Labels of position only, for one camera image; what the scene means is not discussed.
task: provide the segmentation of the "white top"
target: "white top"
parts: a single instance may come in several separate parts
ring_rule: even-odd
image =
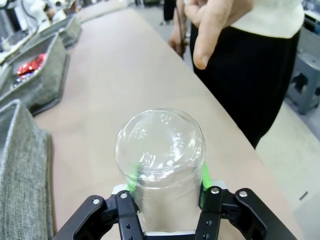
[[[253,10],[232,26],[263,36],[292,38],[304,22],[302,1],[255,0]]]
[[[0,7],[4,7],[7,4],[7,0],[0,0]]]
[[[57,10],[55,12],[55,14],[53,15],[52,24],[58,23],[58,22],[66,19],[66,18],[67,18],[67,16],[66,16],[65,12],[62,9]]]

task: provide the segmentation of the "white object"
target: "white object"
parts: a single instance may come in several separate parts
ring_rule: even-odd
[[[232,27],[268,37],[292,38],[305,19],[302,1],[255,0],[253,10]]]
[[[150,231],[150,232],[145,232],[145,236],[181,236],[181,235],[190,235],[190,234],[195,234],[196,231],[174,231],[174,232],[165,232],[165,231]]]
[[[148,110],[121,129],[115,159],[126,182],[134,186],[144,232],[197,226],[204,157],[199,125],[179,110]]]
[[[7,4],[7,0],[0,0],[0,7],[4,7]]]
[[[65,14],[65,12],[61,9],[61,10],[57,10],[55,12],[55,14],[53,15],[53,18],[52,18],[52,23],[55,24],[55,23],[58,23],[64,19],[67,18],[67,15]]]
[[[11,49],[10,43],[8,42],[8,40],[5,40],[3,37],[1,38],[1,45],[2,45],[2,49],[5,52],[9,52]]]
[[[60,2],[61,7],[57,7],[56,3]],[[60,10],[60,9],[65,9],[67,6],[67,2],[65,0],[48,0],[49,6],[54,9],[55,11]]]
[[[228,189],[226,183],[218,179],[212,180],[212,186],[217,186],[217,187],[220,187],[221,189]]]
[[[14,12],[16,15],[16,18],[19,21],[20,27],[22,31],[25,31],[28,29],[28,20],[26,18],[26,14],[23,12],[22,8],[20,6],[16,6],[14,8]]]
[[[117,194],[117,193],[120,192],[120,191],[127,190],[127,187],[128,187],[127,184],[117,185],[117,186],[115,186],[115,187],[113,188],[112,194]]]
[[[44,12],[46,3],[42,0],[23,0],[26,10],[36,19],[38,31],[42,31],[50,26],[47,14]]]

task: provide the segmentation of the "finger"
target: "finger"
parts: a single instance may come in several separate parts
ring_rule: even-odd
[[[189,0],[184,6],[184,13],[188,19],[193,23],[199,12],[199,5],[197,0]]]
[[[228,20],[226,21],[226,23],[224,24],[224,27],[229,27],[231,24],[235,23],[237,21],[237,15],[236,14],[231,14],[228,17]]]
[[[193,61],[198,69],[207,67],[234,0],[208,0],[194,45]]]
[[[199,28],[200,23],[201,23],[201,20],[202,20],[204,14],[205,14],[205,11],[206,11],[206,5],[198,8],[197,11],[198,11],[198,12],[196,13],[196,15],[192,16],[192,18],[189,17],[189,16],[187,15],[187,13],[185,13],[185,15],[190,19],[190,21],[193,23],[193,25],[195,25],[197,28]]]
[[[175,43],[172,41],[172,40],[169,40],[168,41],[168,44],[169,44],[169,46],[171,47],[171,48],[173,48],[173,50],[175,50]]]
[[[182,56],[182,55],[184,54],[181,44],[177,44],[177,45],[175,46],[175,52],[176,52],[179,56]]]

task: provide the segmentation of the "person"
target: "person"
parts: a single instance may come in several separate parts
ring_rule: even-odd
[[[52,24],[58,23],[67,18],[60,1],[55,3],[55,8],[56,9],[46,4],[43,9]]]
[[[177,0],[169,45],[182,56],[190,19],[195,74],[256,148],[289,87],[302,0]]]
[[[169,25],[174,19],[176,0],[164,0],[163,3],[163,21],[160,25]]]

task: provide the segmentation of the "clear plastic cup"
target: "clear plastic cup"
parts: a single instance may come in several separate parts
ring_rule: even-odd
[[[145,111],[119,132],[115,160],[145,232],[196,228],[205,140],[198,123],[171,108]]]

